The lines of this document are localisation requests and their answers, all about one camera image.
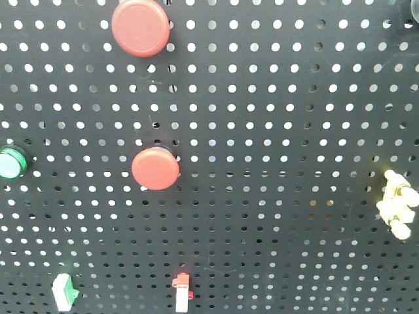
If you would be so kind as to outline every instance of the green indicator light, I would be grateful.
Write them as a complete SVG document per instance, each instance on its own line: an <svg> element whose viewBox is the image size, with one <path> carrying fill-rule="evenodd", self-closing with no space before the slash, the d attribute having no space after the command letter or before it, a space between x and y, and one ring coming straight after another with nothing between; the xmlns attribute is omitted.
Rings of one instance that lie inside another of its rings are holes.
<svg viewBox="0 0 419 314"><path fill-rule="evenodd" d="M0 148L0 178L15 179L26 170L26 153L22 149L13 145Z"/></svg>

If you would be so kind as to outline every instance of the electrical component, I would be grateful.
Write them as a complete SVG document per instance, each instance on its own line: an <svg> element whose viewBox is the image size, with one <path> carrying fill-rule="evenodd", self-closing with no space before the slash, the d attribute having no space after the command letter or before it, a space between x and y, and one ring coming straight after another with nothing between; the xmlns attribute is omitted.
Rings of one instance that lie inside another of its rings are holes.
<svg viewBox="0 0 419 314"><path fill-rule="evenodd" d="M194 292L189 290L189 275L177 275L172 281L172 287L176 288L176 313L187 313L188 302L194 298Z"/></svg>
<svg viewBox="0 0 419 314"><path fill-rule="evenodd" d="M393 170L387 170L384 176L387 186L382 201L376 206L381 218L391 227L394 236L406 240L411 235L411 230L406 224L411 224L415 215L409 207L419 205L419 193L402 175Z"/></svg>
<svg viewBox="0 0 419 314"><path fill-rule="evenodd" d="M15 179L28 167L28 155L20 147L6 145L0 148L0 178Z"/></svg>
<svg viewBox="0 0 419 314"><path fill-rule="evenodd" d="M79 291L73 288L73 283L68 273L61 273L55 278L52 284L52 293L54 294L58 311L61 312L71 311L74 300L79 295Z"/></svg>

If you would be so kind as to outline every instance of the white plastic component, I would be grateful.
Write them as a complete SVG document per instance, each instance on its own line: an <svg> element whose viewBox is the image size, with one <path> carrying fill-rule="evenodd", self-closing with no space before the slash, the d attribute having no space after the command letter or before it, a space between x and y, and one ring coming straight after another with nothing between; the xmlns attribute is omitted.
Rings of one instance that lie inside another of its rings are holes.
<svg viewBox="0 0 419 314"><path fill-rule="evenodd" d="M55 278L52 284L52 293L57 303L58 311L68 312L73 307L74 299L79 295L79 291L73 289L70 275L61 273Z"/></svg>
<svg viewBox="0 0 419 314"><path fill-rule="evenodd" d="M178 285L176 288L176 313L187 313L189 302L189 286Z"/></svg>
<svg viewBox="0 0 419 314"><path fill-rule="evenodd" d="M394 172L393 170L387 170L384 172L384 176L387 179L387 183L390 184L394 189L402 184L408 185L410 187L409 182L404 178L404 176Z"/></svg>
<svg viewBox="0 0 419 314"><path fill-rule="evenodd" d="M417 193L414 189L408 187L401 188L400 195L403 196L408 206L419 206L419 193Z"/></svg>
<svg viewBox="0 0 419 314"><path fill-rule="evenodd" d="M408 226L395 219L392 220L390 226L394 236L400 240L406 240L412 233Z"/></svg>
<svg viewBox="0 0 419 314"><path fill-rule="evenodd" d="M376 206L384 222L391 226L394 236L406 240L411 234L406 224L412 223L415 216L415 212L409 206L419 205L419 193L411 188L410 183L402 175L393 170L387 170L384 176L388 180L387 185L383 200Z"/></svg>

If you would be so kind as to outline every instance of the button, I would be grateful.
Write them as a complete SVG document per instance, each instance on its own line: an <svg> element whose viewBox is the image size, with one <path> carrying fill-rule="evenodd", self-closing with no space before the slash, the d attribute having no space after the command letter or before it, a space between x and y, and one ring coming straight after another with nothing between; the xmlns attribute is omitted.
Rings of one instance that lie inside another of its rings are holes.
<svg viewBox="0 0 419 314"><path fill-rule="evenodd" d="M112 16L112 32L127 53L137 57L158 54L169 41L169 19L153 0L125 0Z"/></svg>
<svg viewBox="0 0 419 314"><path fill-rule="evenodd" d="M410 3L413 18L419 23L419 0L412 0Z"/></svg>
<svg viewBox="0 0 419 314"><path fill-rule="evenodd" d="M140 152L132 162L134 179L150 190L164 190L179 177L179 164L173 154L162 147Z"/></svg>
<svg viewBox="0 0 419 314"><path fill-rule="evenodd" d="M0 148L0 178L15 179L27 170L27 154L21 148L7 145Z"/></svg>

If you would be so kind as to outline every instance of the yellow connector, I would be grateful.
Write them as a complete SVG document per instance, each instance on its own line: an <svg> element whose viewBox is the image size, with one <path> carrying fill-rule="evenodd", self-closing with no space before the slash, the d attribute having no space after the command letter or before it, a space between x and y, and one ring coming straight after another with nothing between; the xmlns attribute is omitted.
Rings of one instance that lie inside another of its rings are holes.
<svg viewBox="0 0 419 314"><path fill-rule="evenodd" d="M413 222L415 212L409 207L419 205L419 193L400 174L393 170L384 173L387 185L382 201L376 206L384 222L392 228L397 239L406 240L411 235L411 230L406 224Z"/></svg>

